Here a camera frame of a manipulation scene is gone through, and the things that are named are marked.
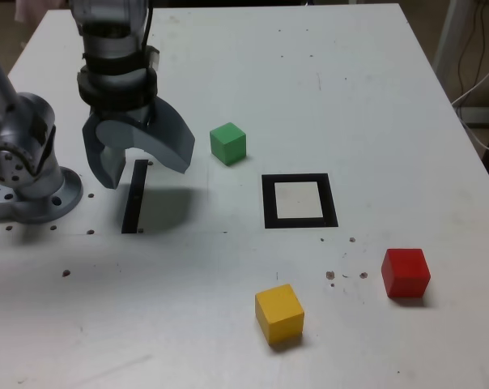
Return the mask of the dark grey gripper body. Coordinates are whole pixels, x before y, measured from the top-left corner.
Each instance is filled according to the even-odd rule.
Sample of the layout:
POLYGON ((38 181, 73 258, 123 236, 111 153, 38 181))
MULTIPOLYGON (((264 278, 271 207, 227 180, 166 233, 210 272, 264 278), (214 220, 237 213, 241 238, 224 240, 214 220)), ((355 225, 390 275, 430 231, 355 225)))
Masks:
POLYGON ((115 121, 140 130, 146 130, 153 118, 154 108, 152 104, 131 110, 120 110, 114 109, 110 104, 99 100, 90 105, 88 127, 95 129, 101 122, 115 121))

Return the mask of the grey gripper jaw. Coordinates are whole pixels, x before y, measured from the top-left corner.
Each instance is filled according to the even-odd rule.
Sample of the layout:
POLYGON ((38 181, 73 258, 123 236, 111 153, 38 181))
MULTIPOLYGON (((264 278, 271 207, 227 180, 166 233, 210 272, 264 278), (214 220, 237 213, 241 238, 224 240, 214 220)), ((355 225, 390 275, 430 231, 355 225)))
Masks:
POLYGON ((132 117, 110 118, 97 126, 96 136, 105 146, 143 150, 178 173, 185 173, 190 166, 195 144, 182 116, 159 97, 153 100, 148 122, 132 117))
POLYGON ((108 189, 116 189, 125 168, 125 150, 106 146, 96 135, 101 123, 98 116, 90 116, 83 126, 83 140, 87 162, 97 180, 108 189))

